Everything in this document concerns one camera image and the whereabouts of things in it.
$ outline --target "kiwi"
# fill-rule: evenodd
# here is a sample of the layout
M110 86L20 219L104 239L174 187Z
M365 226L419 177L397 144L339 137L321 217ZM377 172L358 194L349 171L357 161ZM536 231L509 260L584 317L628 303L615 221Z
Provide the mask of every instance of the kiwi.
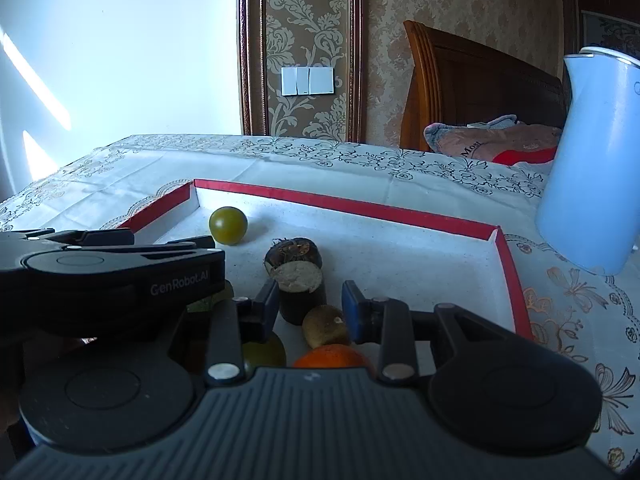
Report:
M331 344L351 344L344 315L332 305L312 308L302 322L302 333L311 348Z
M273 269L289 262L311 262L318 269L322 268L322 258L315 243L308 238L291 238L276 240L276 243L264 256L264 268L268 275Z

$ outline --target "metal screw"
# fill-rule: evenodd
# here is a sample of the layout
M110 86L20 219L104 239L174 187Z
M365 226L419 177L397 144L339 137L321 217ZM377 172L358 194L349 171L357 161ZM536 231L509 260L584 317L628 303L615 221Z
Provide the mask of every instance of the metal screw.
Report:
M382 368L382 374L392 381L404 381L409 377L413 377L415 370L405 363L391 363Z
M238 377L240 368L231 363L218 363L217 365L211 365L207 373L209 377L217 381L229 381Z
M251 311L251 307L253 305L252 301L246 296L235 296L231 298L236 304L236 310L240 316L244 316L244 314L248 314Z

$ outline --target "green plum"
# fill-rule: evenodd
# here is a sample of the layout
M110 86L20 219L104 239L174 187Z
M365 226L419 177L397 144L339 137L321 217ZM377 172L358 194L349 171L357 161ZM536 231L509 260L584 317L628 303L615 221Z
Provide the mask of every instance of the green plum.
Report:
M284 345L275 332L271 332L266 343L244 343L244 371L248 376L254 374L258 366L283 367L287 365L287 353Z
M246 233L248 221L237 207L221 207L209 218L209 230L213 239L223 245L235 245Z

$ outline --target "brown fruit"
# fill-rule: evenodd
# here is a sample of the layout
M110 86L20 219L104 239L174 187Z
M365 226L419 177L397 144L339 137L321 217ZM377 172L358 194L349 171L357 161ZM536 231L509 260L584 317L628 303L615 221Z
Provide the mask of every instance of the brown fruit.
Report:
M273 269L288 262L304 261L322 268L322 258L318 247L308 238L292 238L277 240L275 245L264 256L264 268L271 275Z
M302 322L302 333L311 348L331 344L349 345L351 343L342 311L331 305L319 305L312 308Z
M294 325L302 325L306 314L326 303L322 270L305 261L287 262L271 271L280 288L280 314Z

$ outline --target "electric kettle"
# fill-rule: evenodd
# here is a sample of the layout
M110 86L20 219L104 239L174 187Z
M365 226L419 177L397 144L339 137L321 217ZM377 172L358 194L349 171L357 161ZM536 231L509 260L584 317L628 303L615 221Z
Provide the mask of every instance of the electric kettle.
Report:
M572 263L617 274L640 233L640 60L589 46L564 62L573 99L536 225Z

